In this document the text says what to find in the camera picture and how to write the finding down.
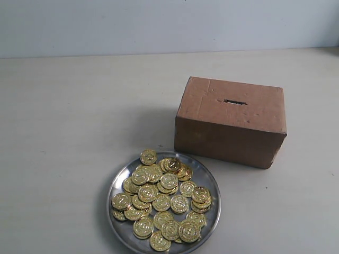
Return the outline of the gold coin upper left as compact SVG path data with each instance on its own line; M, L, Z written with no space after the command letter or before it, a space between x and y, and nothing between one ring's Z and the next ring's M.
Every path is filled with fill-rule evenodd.
M150 171L148 168L138 168L131 175L131 181L135 185L143 185L148 182Z

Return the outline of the gold coin far left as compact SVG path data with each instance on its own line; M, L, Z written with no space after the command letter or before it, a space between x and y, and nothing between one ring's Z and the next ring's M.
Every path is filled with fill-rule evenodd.
M125 211L132 204L131 196L125 192L117 193L116 195L112 197L111 204L114 209L119 210L119 211Z

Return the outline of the brown cardboard slot box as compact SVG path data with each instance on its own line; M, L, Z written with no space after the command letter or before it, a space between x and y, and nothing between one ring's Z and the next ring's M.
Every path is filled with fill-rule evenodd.
M286 136L281 87L189 77L175 117L176 151L268 169Z

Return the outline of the gold coin on plate rim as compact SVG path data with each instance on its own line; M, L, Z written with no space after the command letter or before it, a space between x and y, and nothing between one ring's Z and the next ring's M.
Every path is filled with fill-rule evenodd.
M152 165L157 161L157 153L155 150L146 149L140 154L140 161L144 165Z

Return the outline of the round steel plate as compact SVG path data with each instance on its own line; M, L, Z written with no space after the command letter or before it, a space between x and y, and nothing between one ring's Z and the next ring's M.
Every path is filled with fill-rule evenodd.
M211 208L206 212L207 225L201 230L201 236L193 243L172 243L168 250L163 253L191 253L201 247L215 230L221 212L221 197L218 184L212 173L198 160L174 151L158 151L157 158L176 157L193 170L192 180L198 186L206 187L212 198ZM114 218L112 214L113 206L111 199L117 193L123 191L123 181L131 176L136 167L141 164L140 159L130 160L125 166L121 167L116 176L111 180L105 201L105 213L107 224L114 233L114 239L123 244L123 250L127 253L158 253L150 245L150 240L138 239L133 234L133 222L122 222Z

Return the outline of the gold coin bottom right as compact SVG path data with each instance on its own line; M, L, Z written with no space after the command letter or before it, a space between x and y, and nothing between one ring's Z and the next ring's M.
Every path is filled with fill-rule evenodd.
M185 219L179 226L179 237L182 241L191 243L197 241L201 233L201 228L196 221Z

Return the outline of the gold coin top pile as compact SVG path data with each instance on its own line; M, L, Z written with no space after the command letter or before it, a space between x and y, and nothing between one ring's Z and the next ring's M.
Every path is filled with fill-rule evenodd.
M167 157L163 161L163 167L168 173L178 172L181 168L181 162L174 157Z

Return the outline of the gold coin bottom front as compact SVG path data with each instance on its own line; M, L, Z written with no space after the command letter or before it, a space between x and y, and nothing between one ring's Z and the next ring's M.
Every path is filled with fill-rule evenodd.
M171 246L171 241L166 240L161 231L155 231L150 236L150 246L155 251L166 251Z

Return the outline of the gold coin bottom left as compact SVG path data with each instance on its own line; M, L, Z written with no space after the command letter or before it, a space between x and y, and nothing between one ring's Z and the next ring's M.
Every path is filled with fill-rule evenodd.
M149 237L154 230L153 220L149 217L142 217L133 224L133 232L139 238Z

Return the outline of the gold coin centre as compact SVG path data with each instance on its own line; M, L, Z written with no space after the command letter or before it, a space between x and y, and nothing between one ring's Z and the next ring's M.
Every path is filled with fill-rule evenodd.
M175 195L171 198L171 209L176 214L185 213L189 209L189 201L183 195Z

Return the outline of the gold coin right stack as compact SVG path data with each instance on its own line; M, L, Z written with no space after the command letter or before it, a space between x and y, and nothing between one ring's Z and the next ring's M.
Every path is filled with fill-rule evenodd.
M191 198L196 203L204 203L209 196L210 196L209 190L206 187L202 186L195 187L191 192Z

